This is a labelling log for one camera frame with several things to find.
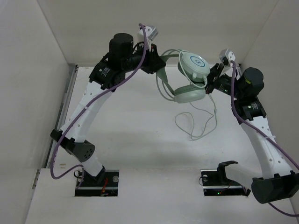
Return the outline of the mint green headphones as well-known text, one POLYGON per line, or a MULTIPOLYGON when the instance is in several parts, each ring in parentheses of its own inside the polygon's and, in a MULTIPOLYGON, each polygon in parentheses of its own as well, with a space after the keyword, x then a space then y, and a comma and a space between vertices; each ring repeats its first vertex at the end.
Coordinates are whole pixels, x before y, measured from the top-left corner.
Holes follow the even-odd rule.
POLYGON ((210 65, 204 58, 182 49, 168 49, 162 53, 161 58, 164 62, 167 62, 170 58, 177 58, 177 68, 189 82, 188 85, 174 90, 168 83, 165 68, 159 69, 156 72, 156 85, 164 99, 184 104, 201 100, 205 97, 210 65))

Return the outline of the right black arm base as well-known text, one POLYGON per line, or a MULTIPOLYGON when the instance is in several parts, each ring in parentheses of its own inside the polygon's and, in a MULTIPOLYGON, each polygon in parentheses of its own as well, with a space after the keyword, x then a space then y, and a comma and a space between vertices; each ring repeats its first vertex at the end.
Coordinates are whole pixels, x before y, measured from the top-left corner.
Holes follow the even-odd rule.
POLYGON ((199 184, 203 187, 204 196, 249 196, 250 189, 235 181, 222 183, 217 169, 202 169, 199 184))

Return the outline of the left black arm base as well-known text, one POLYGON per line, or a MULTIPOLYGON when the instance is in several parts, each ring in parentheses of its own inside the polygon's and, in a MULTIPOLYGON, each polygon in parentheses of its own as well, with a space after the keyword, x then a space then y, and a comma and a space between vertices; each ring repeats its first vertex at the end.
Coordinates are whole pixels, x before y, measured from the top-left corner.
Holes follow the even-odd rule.
POLYGON ((74 172, 76 178, 75 197, 116 197, 118 196, 119 170, 107 170, 104 179, 98 183, 89 174, 84 175, 83 182, 82 171, 74 172))

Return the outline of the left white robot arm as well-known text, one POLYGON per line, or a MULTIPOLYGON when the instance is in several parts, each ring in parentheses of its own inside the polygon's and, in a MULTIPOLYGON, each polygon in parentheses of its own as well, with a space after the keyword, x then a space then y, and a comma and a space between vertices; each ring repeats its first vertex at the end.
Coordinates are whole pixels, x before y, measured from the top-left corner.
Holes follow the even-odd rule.
POLYGON ((50 175, 57 180, 66 175, 54 174, 54 163, 59 147, 79 161, 83 172, 94 185, 100 185, 105 178, 105 167, 100 163, 95 145, 86 140, 89 128, 99 110, 121 85, 125 84, 138 70, 153 74, 165 67, 165 62, 151 41, 156 37, 148 26, 140 29, 140 40, 134 44, 132 35, 117 33, 109 42, 109 51, 95 65, 89 81, 75 111, 59 129, 52 130, 50 136, 56 146, 50 162, 50 175))

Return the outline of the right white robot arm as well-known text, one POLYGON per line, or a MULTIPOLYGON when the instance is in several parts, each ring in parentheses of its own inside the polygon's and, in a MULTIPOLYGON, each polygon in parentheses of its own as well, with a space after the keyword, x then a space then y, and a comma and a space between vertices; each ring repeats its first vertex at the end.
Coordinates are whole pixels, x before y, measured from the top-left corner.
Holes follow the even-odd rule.
POLYGON ((223 184, 237 182, 248 188, 261 204, 293 197, 299 190, 299 175, 286 162, 290 156, 275 142, 266 112, 257 97, 264 88, 263 73, 249 67, 236 78, 236 67, 231 76, 222 73, 224 68, 221 63, 211 68, 206 93, 218 90, 231 97, 233 115, 252 144, 261 173, 257 174, 236 161, 226 161, 218 165, 217 180, 223 184))

